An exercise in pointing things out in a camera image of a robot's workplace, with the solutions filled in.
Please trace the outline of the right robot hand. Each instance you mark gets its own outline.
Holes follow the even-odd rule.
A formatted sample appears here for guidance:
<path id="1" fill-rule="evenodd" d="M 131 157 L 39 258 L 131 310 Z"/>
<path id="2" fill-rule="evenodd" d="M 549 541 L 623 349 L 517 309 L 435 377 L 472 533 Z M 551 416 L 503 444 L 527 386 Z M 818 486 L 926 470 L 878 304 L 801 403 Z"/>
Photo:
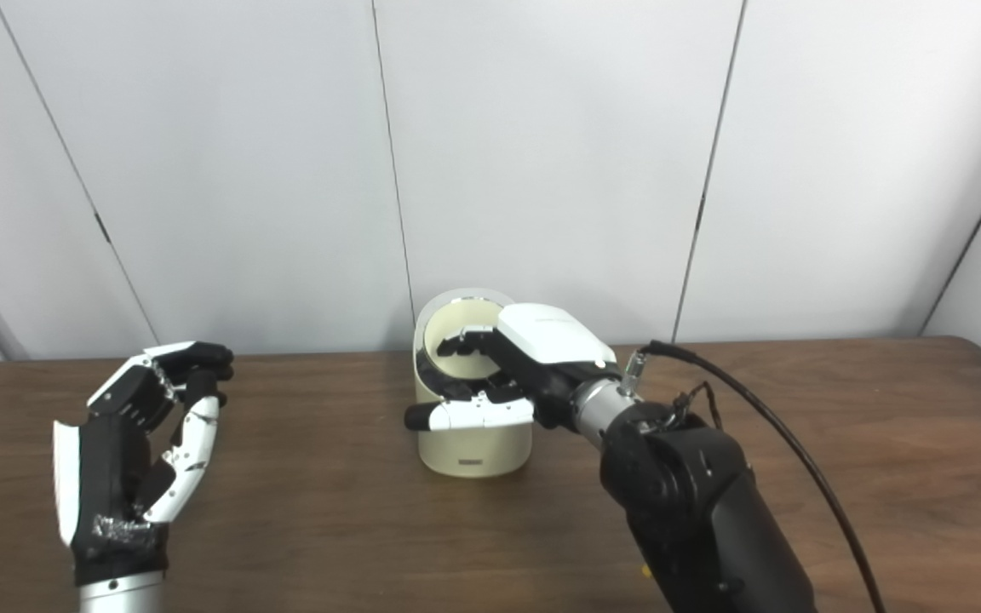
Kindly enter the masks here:
<path id="1" fill-rule="evenodd" d="M 406 408 L 413 432 L 444 432 L 538 423 L 563 427 L 599 447 L 617 415 L 634 401 L 616 391 L 615 353 L 565 310 L 538 303 L 505 306 L 493 325 L 451 331 L 436 356 L 488 358 L 502 383 Z"/>

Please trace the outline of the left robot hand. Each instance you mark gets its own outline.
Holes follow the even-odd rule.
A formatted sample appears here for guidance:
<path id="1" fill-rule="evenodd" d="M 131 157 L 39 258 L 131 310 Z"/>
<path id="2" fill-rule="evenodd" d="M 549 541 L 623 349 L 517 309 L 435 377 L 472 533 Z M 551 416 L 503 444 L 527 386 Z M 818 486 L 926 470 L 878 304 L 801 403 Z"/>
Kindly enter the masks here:
<path id="1" fill-rule="evenodd" d="M 163 582 L 169 529 L 210 465 L 233 362 L 211 342 L 149 347 L 87 399 L 85 423 L 52 426 L 59 535 L 83 598 Z"/>

